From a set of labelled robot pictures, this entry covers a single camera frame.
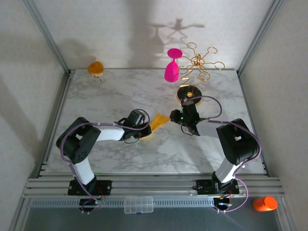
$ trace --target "pink plastic glass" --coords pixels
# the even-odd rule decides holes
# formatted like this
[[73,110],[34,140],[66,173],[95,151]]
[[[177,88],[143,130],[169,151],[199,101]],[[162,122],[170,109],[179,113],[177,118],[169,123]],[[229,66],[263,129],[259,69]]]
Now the pink plastic glass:
[[169,63],[165,69],[165,80],[168,82],[176,82],[179,79],[179,65],[175,62],[175,59],[182,57],[183,52],[180,49],[172,48],[168,50],[168,56],[173,58],[173,61]]

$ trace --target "orange cylinder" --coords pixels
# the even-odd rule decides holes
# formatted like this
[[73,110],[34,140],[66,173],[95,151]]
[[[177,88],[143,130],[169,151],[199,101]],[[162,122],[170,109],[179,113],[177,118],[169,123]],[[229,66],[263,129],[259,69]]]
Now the orange cylinder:
[[274,197],[266,196],[254,200],[254,208],[258,212],[271,211],[277,208],[278,204]]

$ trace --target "clear plastic box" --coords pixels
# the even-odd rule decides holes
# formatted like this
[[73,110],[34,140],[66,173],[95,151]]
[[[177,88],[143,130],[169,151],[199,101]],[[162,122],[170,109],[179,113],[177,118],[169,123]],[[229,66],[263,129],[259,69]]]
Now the clear plastic box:
[[127,197],[124,199],[124,213],[125,214],[142,214],[153,212],[153,198],[151,196],[145,197]]

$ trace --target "white marble surface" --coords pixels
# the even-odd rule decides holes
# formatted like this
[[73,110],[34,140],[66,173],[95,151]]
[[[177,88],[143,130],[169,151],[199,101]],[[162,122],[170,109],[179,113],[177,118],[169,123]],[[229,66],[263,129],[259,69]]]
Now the white marble surface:
[[[203,95],[217,98],[223,107],[220,120],[242,118],[251,129],[247,108],[235,71],[211,71],[212,77],[199,88]],[[55,140],[79,116],[90,122],[112,123],[142,108],[151,118],[157,113],[169,116],[180,109],[176,98],[179,82],[164,80],[164,70],[110,69],[104,82],[95,82],[87,70],[75,72],[62,111]],[[212,100],[197,105],[200,117],[219,112]],[[188,136],[178,124],[167,122],[137,143],[101,141],[94,145],[89,161],[99,173],[212,173],[224,158],[216,138]],[[69,171],[54,144],[46,171]],[[248,164],[242,173],[264,172],[260,159]]]

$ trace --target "gray floor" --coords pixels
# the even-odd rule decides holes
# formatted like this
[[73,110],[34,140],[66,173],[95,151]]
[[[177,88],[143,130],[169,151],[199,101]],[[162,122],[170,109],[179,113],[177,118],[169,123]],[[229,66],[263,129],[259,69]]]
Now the gray floor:
[[77,208],[33,208],[26,231],[279,231],[276,211],[256,212],[253,199],[228,214],[217,214],[213,208],[154,208],[142,215],[124,214],[123,208],[105,208],[91,215]]

